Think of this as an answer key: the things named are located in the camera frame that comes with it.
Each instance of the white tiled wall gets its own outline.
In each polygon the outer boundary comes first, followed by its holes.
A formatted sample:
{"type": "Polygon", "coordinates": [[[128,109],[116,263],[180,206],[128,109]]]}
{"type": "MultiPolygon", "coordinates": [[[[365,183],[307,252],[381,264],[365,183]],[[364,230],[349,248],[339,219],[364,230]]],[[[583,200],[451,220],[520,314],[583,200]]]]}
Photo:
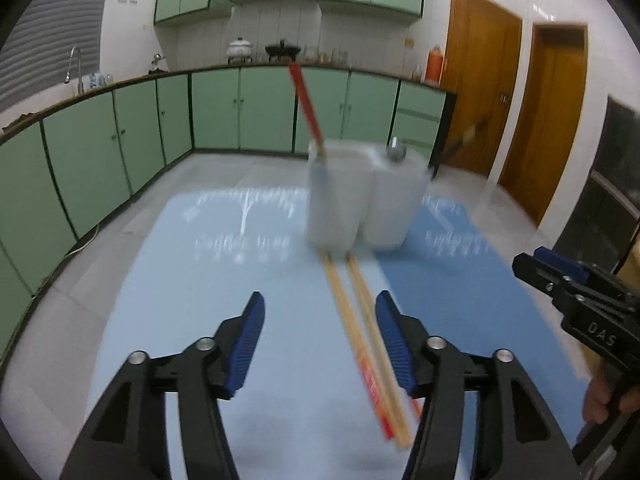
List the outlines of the white tiled wall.
{"type": "MultiPolygon", "coordinates": [[[[640,54],[605,0],[493,0],[523,20],[520,65],[510,114],[490,174],[498,180],[520,113],[529,66],[532,26],[537,22],[587,23],[589,66],[584,107],[574,148],[551,205],[542,221],[555,241],[584,186],[600,139],[607,95],[640,110],[640,54]]],[[[269,2],[235,7],[229,19],[184,25],[153,26],[155,0],[106,0],[102,20],[100,68],[116,80],[143,75],[156,52],[170,69],[197,68],[226,62],[227,44],[242,36],[260,56],[264,46],[286,38],[299,46],[319,45],[322,52],[347,50],[349,63],[362,68],[409,75],[423,66],[426,53],[446,47],[450,0],[425,0],[424,16],[411,25],[393,20],[321,12],[315,2],[269,2]],[[415,41],[414,47],[405,40],[415,41]]],[[[70,95],[56,86],[0,114],[4,125],[20,113],[37,111],[70,95]]]]}

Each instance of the gray roller shutter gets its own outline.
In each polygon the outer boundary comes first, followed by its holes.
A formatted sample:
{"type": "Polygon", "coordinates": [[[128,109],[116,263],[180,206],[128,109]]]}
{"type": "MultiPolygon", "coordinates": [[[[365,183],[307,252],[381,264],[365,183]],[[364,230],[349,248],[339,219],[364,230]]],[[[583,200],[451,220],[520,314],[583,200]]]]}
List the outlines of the gray roller shutter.
{"type": "Polygon", "coordinates": [[[62,83],[75,44],[82,72],[96,72],[103,9],[104,0],[32,0],[0,50],[0,110],[62,83]]]}

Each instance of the orange bottle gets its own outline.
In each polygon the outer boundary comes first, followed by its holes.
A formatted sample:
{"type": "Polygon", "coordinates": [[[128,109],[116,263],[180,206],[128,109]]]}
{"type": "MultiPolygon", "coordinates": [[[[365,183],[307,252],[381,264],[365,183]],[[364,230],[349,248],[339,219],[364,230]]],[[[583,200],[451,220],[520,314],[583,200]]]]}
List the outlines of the orange bottle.
{"type": "Polygon", "coordinates": [[[425,83],[431,83],[435,85],[440,84],[440,76],[442,75],[442,65],[444,63],[444,56],[438,45],[435,46],[429,52],[427,56],[427,70],[424,76],[425,83]]]}

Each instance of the gray floor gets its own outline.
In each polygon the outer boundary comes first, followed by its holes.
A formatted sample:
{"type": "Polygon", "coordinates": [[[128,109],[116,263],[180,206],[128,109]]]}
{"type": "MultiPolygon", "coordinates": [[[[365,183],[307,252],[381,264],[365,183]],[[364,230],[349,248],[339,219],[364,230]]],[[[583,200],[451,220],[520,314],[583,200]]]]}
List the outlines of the gray floor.
{"type": "MultiPolygon", "coordinates": [[[[84,421],[98,345],[120,287],[146,235],[176,194],[220,187],[304,186],[306,162],[242,155],[191,155],[100,231],[44,297],[15,349],[0,393],[0,416],[43,480],[57,479],[84,421]]],[[[549,240],[518,205],[484,178],[441,168],[431,192],[453,198],[507,261],[549,240]]],[[[559,315],[531,291],[578,375],[588,371],[559,315]]]]}

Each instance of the blue gripper pad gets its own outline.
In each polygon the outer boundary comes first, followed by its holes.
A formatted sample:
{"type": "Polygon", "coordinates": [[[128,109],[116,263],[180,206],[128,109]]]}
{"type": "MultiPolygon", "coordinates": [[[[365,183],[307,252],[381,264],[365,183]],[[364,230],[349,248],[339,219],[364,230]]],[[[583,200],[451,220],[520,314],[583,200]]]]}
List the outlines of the blue gripper pad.
{"type": "Polygon", "coordinates": [[[411,396],[417,388],[414,358],[399,325],[401,314],[388,293],[382,292],[376,298],[376,319],[396,380],[411,396]]]}
{"type": "Polygon", "coordinates": [[[249,364],[254,357],[255,346],[264,324],[264,298],[254,292],[247,307],[242,313],[244,321],[238,339],[236,339],[229,358],[228,375],[225,381],[225,390],[231,397],[244,385],[244,379],[249,371],[249,364]]]}
{"type": "Polygon", "coordinates": [[[559,270],[580,285],[585,285],[589,279],[589,271],[582,264],[560,256],[546,247],[538,247],[534,251],[533,257],[549,267],[559,270]]]}

